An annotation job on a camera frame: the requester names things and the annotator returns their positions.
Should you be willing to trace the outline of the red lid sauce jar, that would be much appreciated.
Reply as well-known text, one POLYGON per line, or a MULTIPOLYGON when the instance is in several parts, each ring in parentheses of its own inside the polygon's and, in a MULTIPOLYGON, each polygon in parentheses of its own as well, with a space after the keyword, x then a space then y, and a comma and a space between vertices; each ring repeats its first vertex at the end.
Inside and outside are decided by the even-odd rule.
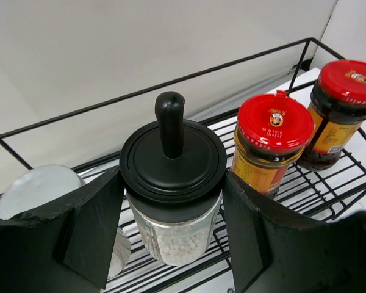
POLYGON ((287 92, 254 96, 237 113, 231 171, 274 199, 286 171, 302 155, 313 130, 311 114, 287 92))
POLYGON ((315 126, 298 165, 329 169, 366 120, 366 62, 341 59, 324 65, 307 109, 315 126))

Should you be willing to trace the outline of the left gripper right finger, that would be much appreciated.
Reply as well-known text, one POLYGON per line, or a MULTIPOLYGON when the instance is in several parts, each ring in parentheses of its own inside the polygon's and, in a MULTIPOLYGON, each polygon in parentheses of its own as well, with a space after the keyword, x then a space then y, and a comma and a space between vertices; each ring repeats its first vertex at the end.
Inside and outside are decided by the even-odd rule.
POLYGON ((334 223, 299 214, 226 172, 237 292, 366 292, 366 211, 334 223))

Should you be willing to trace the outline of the silver lid blue label jar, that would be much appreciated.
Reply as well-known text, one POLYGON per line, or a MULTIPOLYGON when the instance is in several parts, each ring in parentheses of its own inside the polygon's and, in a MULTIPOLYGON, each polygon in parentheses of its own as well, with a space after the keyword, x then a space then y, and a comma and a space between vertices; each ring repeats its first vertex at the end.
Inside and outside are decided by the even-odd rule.
MULTIPOLYGON (((37 167, 17 178, 0 198, 0 219, 7 220, 20 212, 49 203, 86 182, 62 165, 37 167)), ((118 275, 131 255, 131 242, 119 226, 112 252, 108 277, 118 275)))

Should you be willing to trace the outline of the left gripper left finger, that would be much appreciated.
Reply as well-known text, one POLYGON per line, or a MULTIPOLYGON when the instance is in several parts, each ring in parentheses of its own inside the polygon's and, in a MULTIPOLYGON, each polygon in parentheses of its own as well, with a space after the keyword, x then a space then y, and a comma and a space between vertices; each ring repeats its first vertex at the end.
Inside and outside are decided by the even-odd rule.
POLYGON ((0 292, 104 289, 123 190, 113 167, 56 200, 0 219, 0 292))

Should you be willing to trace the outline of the black cap spice bottle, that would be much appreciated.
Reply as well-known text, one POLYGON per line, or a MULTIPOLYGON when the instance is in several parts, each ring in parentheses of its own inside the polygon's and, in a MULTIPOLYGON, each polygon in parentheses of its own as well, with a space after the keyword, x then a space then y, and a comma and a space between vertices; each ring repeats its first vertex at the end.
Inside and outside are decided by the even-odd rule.
POLYGON ((193 263, 207 250, 222 199, 227 155, 207 126, 186 120, 184 97, 163 92, 156 121, 124 143, 120 170, 143 244, 171 266, 193 263))

